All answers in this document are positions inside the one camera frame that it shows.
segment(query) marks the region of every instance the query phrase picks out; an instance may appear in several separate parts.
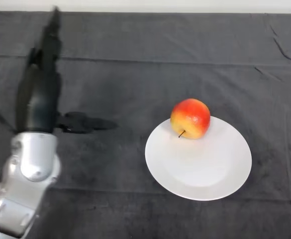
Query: apple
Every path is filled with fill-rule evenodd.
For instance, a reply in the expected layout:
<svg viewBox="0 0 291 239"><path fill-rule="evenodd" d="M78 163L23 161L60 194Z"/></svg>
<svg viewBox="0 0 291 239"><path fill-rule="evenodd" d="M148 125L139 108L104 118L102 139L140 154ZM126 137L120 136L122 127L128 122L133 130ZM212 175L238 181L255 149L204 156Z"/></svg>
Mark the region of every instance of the apple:
<svg viewBox="0 0 291 239"><path fill-rule="evenodd" d="M179 137L200 138L206 133L209 124L209 109L199 100L184 100L178 103L172 110L171 126Z"/></svg>

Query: plate rim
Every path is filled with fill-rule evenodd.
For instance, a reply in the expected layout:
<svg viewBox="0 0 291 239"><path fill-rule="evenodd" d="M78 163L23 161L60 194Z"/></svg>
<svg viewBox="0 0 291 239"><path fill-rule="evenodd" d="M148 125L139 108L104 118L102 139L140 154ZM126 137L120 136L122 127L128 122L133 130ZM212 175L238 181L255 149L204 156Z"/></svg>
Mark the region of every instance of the plate rim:
<svg viewBox="0 0 291 239"><path fill-rule="evenodd" d="M252 168L252 153L251 153L251 150L250 150L250 147L249 147L249 144L248 144L248 142L247 142L247 140L245 139L245 137L234 127L234 126L232 126L230 123L228 123L228 122L226 122L226 121L224 121L224 120L222 120L222 119L220 119L220 118L217 118L217 117L214 117L214 116L210 116L211 118L215 118L215 119L217 119L217 120L221 120L221 121L223 121L223 122L225 122L226 124L228 124L228 125L230 125L231 127L233 127L242 137L243 137L243 139L245 140L245 142L246 142L246 144L247 144L247 146L248 146L248 150L249 150L249 153L250 153L250 168L249 168L249 170L248 170L248 174L246 174L246 178L244 179L244 180L242 180L242 182L241 182L241 184L239 184L238 186L237 186L237 188L235 188L234 190L232 190L230 193L227 193L227 194L224 194L224 195L222 195L222 196L219 196L219 197L214 197L214 198L212 198L212 199L206 199L206 198L203 198L203 199L199 199L199 198L193 198L193 197L189 197L189 196L184 196L184 195L181 195L181 194L179 194L179 193L177 193L177 192L174 192L173 190L170 190L169 189L169 187L168 186L164 186L164 185L162 185L162 183L161 182L159 182L159 180L157 180L157 178L156 178L156 176L154 176L154 174L153 174L153 171L151 171L151 169L150 169L150 167L149 167L149 164L148 164L148 159L147 159L147 157L146 157L146 149L147 149L147 147L148 147L148 142L149 142L149 138L150 138L150 136L152 135L152 133L161 125L161 124L163 124L164 122L166 122L166 121L168 121L168 120L170 120L170 118L168 118L167 120L165 120L165 121L163 121L163 122L161 122L160 124L158 124L153 130L152 130L152 132L150 133L150 135L149 135L149 137L148 137L148 139L147 139L147 141L146 141L146 145L145 145L145 150L144 150L144 156L145 156L145 161L146 161L146 165L147 165L147 168L148 168L148 170L150 171L150 173L151 173L151 175L152 175L152 177L163 187L163 188L165 188L167 191L169 191L170 193L172 193L172 194L175 194L175 195L177 195L177 196L179 196L179 197L182 197L182 198L186 198L186 199L190 199L190 200L194 200L194 201L214 201L214 200L219 200L219 199L222 199L222 198L225 198L225 197L228 197L229 195L231 195L231 194L233 194L233 193L235 193L235 192L237 192L245 183L246 183L246 181L247 181L247 179L248 179L248 177L249 177L249 175L250 175L250 172L251 172L251 168Z"/></svg>

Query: gray cloth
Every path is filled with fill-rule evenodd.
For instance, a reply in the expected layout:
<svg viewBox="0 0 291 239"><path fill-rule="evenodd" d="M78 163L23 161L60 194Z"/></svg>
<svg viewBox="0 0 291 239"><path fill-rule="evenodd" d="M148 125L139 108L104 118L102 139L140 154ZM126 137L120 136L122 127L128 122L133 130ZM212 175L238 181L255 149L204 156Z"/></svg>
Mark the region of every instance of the gray cloth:
<svg viewBox="0 0 291 239"><path fill-rule="evenodd" d="M0 112L10 124L48 17L0 12ZM63 13L61 39L61 112L120 127L56 133L62 175L29 238L291 239L291 15ZM147 169L148 136L186 98L250 146L251 174L227 198L180 198ZM0 123L0 170L11 137Z"/></svg>

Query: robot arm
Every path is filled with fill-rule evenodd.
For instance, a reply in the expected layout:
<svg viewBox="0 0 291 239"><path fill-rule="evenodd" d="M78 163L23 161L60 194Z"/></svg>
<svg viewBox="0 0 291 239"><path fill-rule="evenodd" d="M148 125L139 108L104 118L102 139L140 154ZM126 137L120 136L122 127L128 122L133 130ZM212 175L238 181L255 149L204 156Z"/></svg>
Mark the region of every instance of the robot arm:
<svg viewBox="0 0 291 239"><path fill-rule="evenodd" d="M60 13L44 28L37 47L30 51L16 100L16 132L0 182L0 239L25 238L36 219L44 194L56 182L61 163L56 154L55 127L63 132L90 133L115 128L103 119L84 113L58 113L61 77L56 61L61 50L58 37Z"/></svg>

